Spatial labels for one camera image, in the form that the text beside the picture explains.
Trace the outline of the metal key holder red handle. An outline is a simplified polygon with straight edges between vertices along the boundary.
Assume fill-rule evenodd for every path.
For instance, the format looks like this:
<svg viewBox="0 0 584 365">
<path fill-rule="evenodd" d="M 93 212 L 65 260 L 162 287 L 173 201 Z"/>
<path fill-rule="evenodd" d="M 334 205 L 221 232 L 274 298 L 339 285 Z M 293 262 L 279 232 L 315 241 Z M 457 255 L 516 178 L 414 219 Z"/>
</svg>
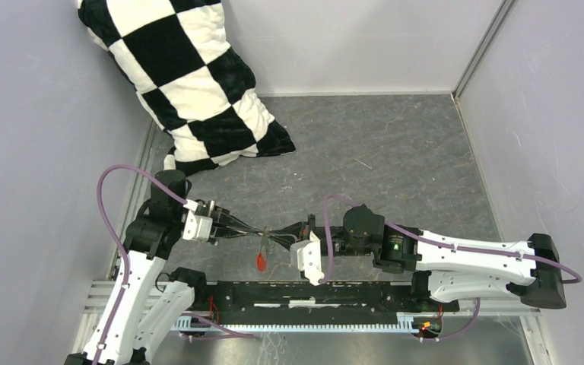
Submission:
<svg viewBox="0 0 584 365">
<path fill-rule="evenodd" d="M 256 258 L 256 267 L 260 272 L 267 269 L 268 256 L 275 242 L 271 238 L 271 229 L 265 226 L 260 233 L 259 253 Z"/>
</svg>

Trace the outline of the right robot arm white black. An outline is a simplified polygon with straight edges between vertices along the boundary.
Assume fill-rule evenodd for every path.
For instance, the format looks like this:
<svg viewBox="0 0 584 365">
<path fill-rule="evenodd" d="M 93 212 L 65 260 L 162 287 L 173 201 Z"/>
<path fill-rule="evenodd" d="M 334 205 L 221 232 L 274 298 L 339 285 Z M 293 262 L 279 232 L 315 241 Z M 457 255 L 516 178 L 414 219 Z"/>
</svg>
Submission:
<svg viewBox="0 0 584 365">
<path fill-rule="evenodd" d="M 303 278 L 318 285 L 323 256 L 370 256 L 373 266 L 391 274 L 412 274 L 409 301 L 419 310 L 466 298 L 519 299 L 539 309 L 564 309 L 560 257 L 551 236 L 489 242 L 442 236 L 413 227 L 390 227 L 366 205 L 350 208 L 340 227 L 306 221 L 274 230 L 266 239 L 290 251 Z"/>
</svg>

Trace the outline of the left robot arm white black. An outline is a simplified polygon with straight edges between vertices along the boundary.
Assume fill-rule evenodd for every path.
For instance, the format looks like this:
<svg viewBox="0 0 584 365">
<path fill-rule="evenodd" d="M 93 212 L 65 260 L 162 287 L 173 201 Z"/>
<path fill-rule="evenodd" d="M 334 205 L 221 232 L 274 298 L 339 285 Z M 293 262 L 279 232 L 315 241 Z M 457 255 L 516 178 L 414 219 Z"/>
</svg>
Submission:
<svg viewBox="0 0 584 365">
<path fill-rule="evenodd" d="M 151 364 L 177 319 L 201 309 L 210 298 L 204 273 L 178 268 L 150 310 L 146 304 L 173 246 L 183 237 L 211 238 L 211 218 L 198 216 L 198 202 L 187 199 L 184 172 L 149 175 L 151 197 L 143 203 L 125 238 L 113 238 L 122 263 L 103 315 L 84 349 L 69 354 L 67 364 Z"/>
</svg>

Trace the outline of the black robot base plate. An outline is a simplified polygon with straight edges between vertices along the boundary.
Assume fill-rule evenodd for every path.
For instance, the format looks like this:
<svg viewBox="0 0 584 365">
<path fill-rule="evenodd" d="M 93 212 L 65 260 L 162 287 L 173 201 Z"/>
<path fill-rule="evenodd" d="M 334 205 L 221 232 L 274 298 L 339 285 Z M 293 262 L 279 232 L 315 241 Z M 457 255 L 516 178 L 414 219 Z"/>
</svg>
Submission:
<svg viewBox="0 0 584 365">
<path fill-rule="evenodd" d="M 399 313 L 454 313 L 454 300 L 438 303 L 392 281 L 219 281 L 195 294 L 191 311 L 219 314 L 221 325 L 392 324 Z"/>
</svg>

